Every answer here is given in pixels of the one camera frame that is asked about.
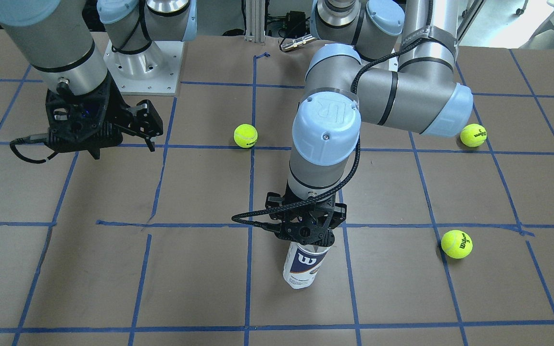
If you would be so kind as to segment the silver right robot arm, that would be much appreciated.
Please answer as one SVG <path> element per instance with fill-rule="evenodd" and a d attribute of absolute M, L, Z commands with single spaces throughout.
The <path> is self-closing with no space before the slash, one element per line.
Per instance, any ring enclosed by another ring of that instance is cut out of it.
<path fill-rule="evenodd" d="M 0 0 L 0 26 L 48 86 L 48 131 L 9 143 L 21 160 L 43 164 L 59 153 L 87 151 L 99 159 L 123 135 L 138 136 L 155 151 L 164 133 L 150 100 L 130 106 L 108 68 L 82 11 L 83 0 Z M 167 73 L 158 41 L 192 41 L 195 0 L 99 0 L 99 20 L 111 42 L 117 74 L 152 81 Z"/>

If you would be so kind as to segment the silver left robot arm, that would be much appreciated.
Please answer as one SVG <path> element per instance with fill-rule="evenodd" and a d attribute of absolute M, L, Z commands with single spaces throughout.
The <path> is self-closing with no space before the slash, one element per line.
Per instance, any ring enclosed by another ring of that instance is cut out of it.
<path fill-rule="evenodd" d="M 312 58 L 292 128 L 284 195 L 268 193 L 273 220 L 253 222 L 280 239 L 330 246 L 346 217 L 336 194 L 351 179 L 362 123 L 430 136 L 455 136 L 473 107 L 453 68 L 456 0 L 317 0 L 312 35 L 329 44 Z"/>

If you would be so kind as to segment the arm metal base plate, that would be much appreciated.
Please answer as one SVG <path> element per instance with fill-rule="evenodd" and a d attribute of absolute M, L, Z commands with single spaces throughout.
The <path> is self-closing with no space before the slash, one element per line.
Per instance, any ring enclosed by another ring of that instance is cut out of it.
<path fill-rule="evenodd" d="M 155 41 L 145 51 L 125 55 L 105 49 L 104 61 L 121 94 L 132 96 L 175 96 L 184 42 Z"/>

